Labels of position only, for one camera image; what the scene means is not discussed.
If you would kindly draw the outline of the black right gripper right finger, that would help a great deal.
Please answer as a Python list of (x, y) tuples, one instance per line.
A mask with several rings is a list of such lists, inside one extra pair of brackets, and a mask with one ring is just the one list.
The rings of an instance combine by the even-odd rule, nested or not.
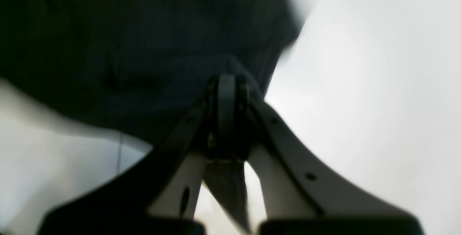
[(260, 180), (259, 235), (422, 235), (417, 218), (342, 177), (301, 143), (249, 79), (237, 78), (239, 131)]

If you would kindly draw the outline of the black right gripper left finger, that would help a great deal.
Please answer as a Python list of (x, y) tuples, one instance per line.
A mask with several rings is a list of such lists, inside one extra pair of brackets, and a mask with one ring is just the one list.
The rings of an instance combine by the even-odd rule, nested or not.
[(125, 173), (49, 212), (40, 235), (204, 235), (193, 220), (209, 156), (209, 133), (232, 137), (236, 78), (214, 78), (202, 101)]

